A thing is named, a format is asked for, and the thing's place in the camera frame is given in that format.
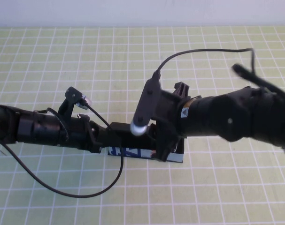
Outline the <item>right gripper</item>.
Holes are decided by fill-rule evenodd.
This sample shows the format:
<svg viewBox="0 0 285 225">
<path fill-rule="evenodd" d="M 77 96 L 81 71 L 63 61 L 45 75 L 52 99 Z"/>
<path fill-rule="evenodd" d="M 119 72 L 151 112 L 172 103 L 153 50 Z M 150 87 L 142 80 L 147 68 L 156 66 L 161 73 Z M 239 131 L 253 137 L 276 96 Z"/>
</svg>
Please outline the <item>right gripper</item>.
<svg viewBox="0 0 285 225">
<path fill-rule="evenodd" d="M 163 162 L 167 161 L 172 142 L 172 153 L 184 153 L 184 137 L 177 136 L 172 140 L 172 134 L 179 134 L 177 130 L 181 111 L 179 108 L 189 99 L 189 85 L 177 82 L 174 88 L 172 93 L 160 90 L 159 102 L 153 116 L 156 121 L 156 157 Z"/>
</svg>

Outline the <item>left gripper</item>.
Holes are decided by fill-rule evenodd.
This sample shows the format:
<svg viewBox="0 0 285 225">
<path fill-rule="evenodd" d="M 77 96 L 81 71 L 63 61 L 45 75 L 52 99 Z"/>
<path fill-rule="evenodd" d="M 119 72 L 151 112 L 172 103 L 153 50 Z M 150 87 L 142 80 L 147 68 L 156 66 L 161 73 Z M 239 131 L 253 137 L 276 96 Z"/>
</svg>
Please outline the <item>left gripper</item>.
<svg viewBox="0 0 285 225">
<path fill-rule="evenodd" d="M 110 144 L 111 130 L 102 127 L 84 114 L 72 117 L 69 122 L 69 143 L 79 150 L 101 153 Z"/>
</svg>

